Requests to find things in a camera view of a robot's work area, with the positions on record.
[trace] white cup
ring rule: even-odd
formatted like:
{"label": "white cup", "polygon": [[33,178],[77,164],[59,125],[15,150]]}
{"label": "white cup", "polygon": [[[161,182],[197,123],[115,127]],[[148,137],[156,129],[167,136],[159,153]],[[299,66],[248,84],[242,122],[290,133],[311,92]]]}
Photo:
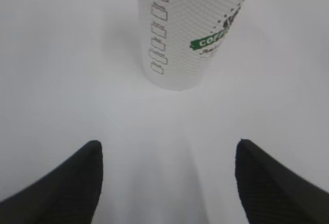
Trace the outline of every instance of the white cup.
{"label": "white cup", "polygon": [[244,0],[139,0],[143,68],[171,90],[197,85]]}

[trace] black object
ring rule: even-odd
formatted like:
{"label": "black object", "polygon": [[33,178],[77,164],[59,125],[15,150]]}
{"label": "black object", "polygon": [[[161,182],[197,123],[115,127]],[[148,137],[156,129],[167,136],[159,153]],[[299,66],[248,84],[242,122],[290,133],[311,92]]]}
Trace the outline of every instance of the black object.
{"label": "black object", "polygon": [[91,141],[44,178],[1,202],[0,224],[90,224],[102,180],[102,146]]}
{"label": "black object", "polygon": [[235,177],[251,224],[329,224],[329,194],[249,140],[236,150]]}

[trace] green logo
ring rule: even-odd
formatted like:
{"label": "green logo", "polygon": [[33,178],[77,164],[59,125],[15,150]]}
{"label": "green logo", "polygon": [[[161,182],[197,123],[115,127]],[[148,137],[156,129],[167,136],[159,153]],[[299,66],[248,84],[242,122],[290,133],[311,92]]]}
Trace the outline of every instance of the green logo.
{"label": "green logo", "polygon": [[219,41],[221,38],[223,38],[225,36],[225,34],[227,33],[228,29],[229,29],[229,26],[227,26],[225,29],[223,29],[220,32],[215,33],[213,35],[191,41],[190,48],[192,48],[193,50],[198,50],[198,49],[207,47],[207,46]]}

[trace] white backdrop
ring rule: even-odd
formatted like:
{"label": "white backdrop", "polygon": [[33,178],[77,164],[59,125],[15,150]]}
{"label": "white backdrop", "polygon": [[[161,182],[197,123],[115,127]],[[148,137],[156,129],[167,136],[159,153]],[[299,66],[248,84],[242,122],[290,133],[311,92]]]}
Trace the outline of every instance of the white backdrop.
{"label": "white backdrop", "polygon": [[329,191],[328,0],[246,0],[201,85],[149,83],[136,0],[0,0],[0,200],[86,141],[104,146],[95,224],[247,223],[248,138]]}

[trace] white surface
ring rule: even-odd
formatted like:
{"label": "white surface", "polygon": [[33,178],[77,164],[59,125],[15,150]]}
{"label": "white surface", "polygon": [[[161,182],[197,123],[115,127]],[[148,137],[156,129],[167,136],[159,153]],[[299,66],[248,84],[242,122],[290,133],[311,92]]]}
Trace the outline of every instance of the white surface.
{"label": "white surface", "polygon": [[240,138],[329,191],[327,1],[247,0],[201,85],[172,92],[141,73],[136,0],[0,0],[0,199],[90,139],[95,223],[201,223],[202,196],[211,223],[247,223]]}

